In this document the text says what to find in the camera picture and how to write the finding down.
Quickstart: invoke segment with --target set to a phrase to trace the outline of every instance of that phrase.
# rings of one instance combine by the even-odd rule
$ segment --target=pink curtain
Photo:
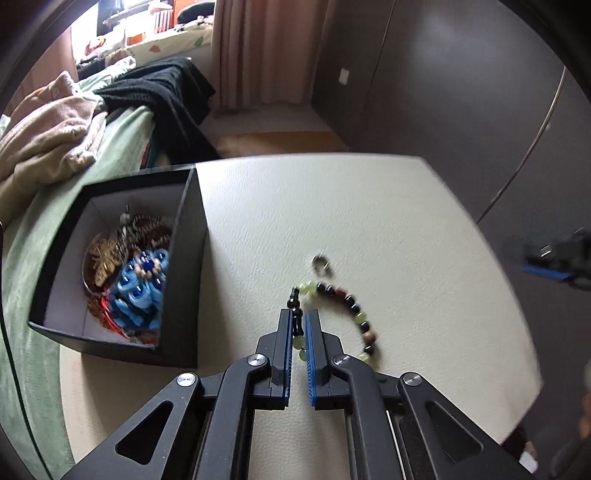
[[[72,79],[77,82],[76,62],[72,53],[72,31],[68,29],[62,33],[54,43],[37,60],[33,68],[14,92],[4,114],[10,116],[12,111],[25,99],[29,93],[44,87],[54,81],[57,76],[67,71]]]
[[[306,103],[332,0],[217,0],[215,107]]]

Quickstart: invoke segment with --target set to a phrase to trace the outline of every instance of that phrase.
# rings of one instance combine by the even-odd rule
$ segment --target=gold leaf ornament
[[[90,245],[92,267],[95,271],[95,285],[102,287],[105,281],[121,265],[114,238],[93,240]]]

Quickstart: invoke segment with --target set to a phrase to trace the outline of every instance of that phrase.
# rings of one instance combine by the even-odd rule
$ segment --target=black sweater
[[[129,106],[150,108],[154,135],[172,164],[220,158],[198,127],[210,112],[207,101],[215,90],[190,60],[151,62],[95,93],[104,98],[109,112]]]

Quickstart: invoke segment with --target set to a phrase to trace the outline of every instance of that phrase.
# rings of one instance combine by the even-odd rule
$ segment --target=table surface
[[[376,370],[421,373],[497,441],[541,388],[530,333],[482,234],[419,158],[306,154],[197,164],[209,239],[199,314],[201,376],[252,353],[276,328],[291,287],[330,259],[378,335]],[[322,300],[323,330],[362,349],[350,318]],[[61,396],[76,461],[178,369],[60,355]],[[250,476],[349,477],[342,412],[316,412],[294,358],[290,406],[257,411]]]

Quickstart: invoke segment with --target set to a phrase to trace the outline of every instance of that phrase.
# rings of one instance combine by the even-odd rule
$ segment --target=open box
[[[173,229],[163,290],[160,337],[133,343],[103,327],[87,309],[82,281],[86,249],[119,225],[126,207],[161,216]],[[29,326],[79,352],[174,367],[197,366],[197,317],[207,220],[195,168],[137,173],[84,186],[47,253]]]

